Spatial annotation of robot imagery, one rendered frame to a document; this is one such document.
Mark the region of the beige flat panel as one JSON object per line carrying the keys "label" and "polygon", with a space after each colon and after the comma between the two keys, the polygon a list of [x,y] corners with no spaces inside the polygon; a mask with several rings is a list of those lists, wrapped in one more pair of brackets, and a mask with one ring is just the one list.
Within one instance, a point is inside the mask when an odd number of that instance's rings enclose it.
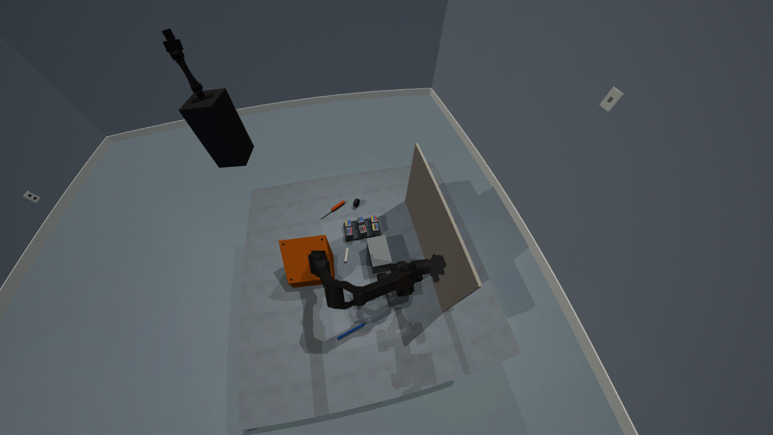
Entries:
{"label": "beige flat panel", "polygon": [[445,312],[483,285],[418,143],[405,201]]}

